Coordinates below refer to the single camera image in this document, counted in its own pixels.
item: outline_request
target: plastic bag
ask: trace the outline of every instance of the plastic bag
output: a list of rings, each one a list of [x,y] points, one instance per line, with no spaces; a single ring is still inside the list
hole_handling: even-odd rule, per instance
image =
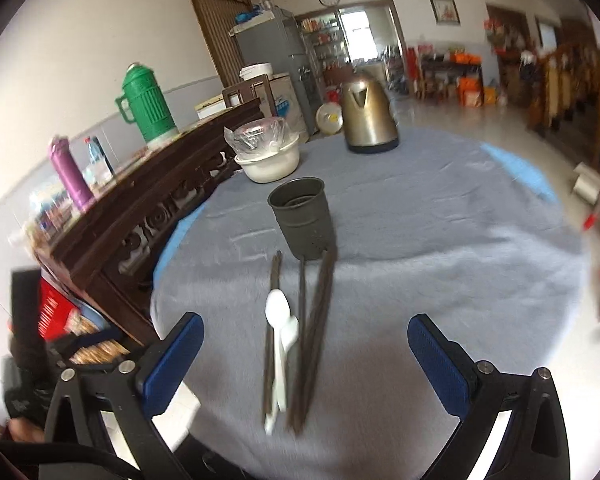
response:
[[[241,160],[250,160],[279,152],[289,136],[282,117],[267,117],[240,126],[224,129],[224,138]]]

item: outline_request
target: screw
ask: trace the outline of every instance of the screw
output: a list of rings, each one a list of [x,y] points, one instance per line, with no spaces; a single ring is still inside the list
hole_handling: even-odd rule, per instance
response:
[[[483,374],[488,375],[492,373],[495,370],[495,368],[488,361],[478,361],[478,370],[481,371]]]
[[[63,381],[70,381],[75,377],[75,370],[73,368],[67,368],[64,372],[60,374],[60,378]]]
[[[118,371],[121,374],[128,374],[129,372],[132,372],[134,370],[134,368],[136,368],[136,363],[133,361],[122,361],[119,365],[118,365]]]
[[[551,379],[551,372],[549,371],[549,368],[541,367],[538,368],[537,372],[538,375],[543,379]]]

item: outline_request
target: cup rim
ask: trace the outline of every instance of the cup rim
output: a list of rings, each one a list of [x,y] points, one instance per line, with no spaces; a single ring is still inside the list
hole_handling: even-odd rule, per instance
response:
[[[274,205],[271,203],[271,196],[277,192],[281,187],[285,187],[288,186],[289,184],[292,184],[293,182],[298,182],[298,181],[307,181],[307,180],[315,180],[318,182],[318,185],[320,186],[320,189],[318,190],[318,192],[312,196],[309,200],[305,200],[302,203],[299,204],[294,204],[294,205]],[[306,204],[308,204],[309,202],[315,200],[318,195],[320,195],[320,193],[322,193],[324,191],[324,181],[321,178],[318,178],[316,176],[301,176],[299,178],[294,178],[292,180],[289,180],[283,184],[280,184],[279,186],[276,186],[276,189],[274,189],[273,191],[271,191],[271,193],[269,193],[269,196],[267,197],[267,203],[269,204],[269,206],[272,209],[284,209],[284,210],[293,210],[293,209],[298,209],[299,207],[305,206]]]

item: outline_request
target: refrigerator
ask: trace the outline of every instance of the refrigerator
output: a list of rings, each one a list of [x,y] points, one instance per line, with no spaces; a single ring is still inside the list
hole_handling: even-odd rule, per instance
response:
[[[315,113],[323,101],[293,14],[274,7],[234,27],[232,34],[245,66],[271,63],[274,74],[289,74],[311,136],[316,131]]]

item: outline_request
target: purple thermos bottle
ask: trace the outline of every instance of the purple thermos bottle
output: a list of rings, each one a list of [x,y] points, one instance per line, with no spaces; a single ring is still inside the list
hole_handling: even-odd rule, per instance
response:
[[[82,177],[80,168],[75,163],[74,156],[69,151],[69,139],[55,136],[49,144],[49,160],[58,172],[69,197],[74,205],[82,212],[86,211],[93,193]]]

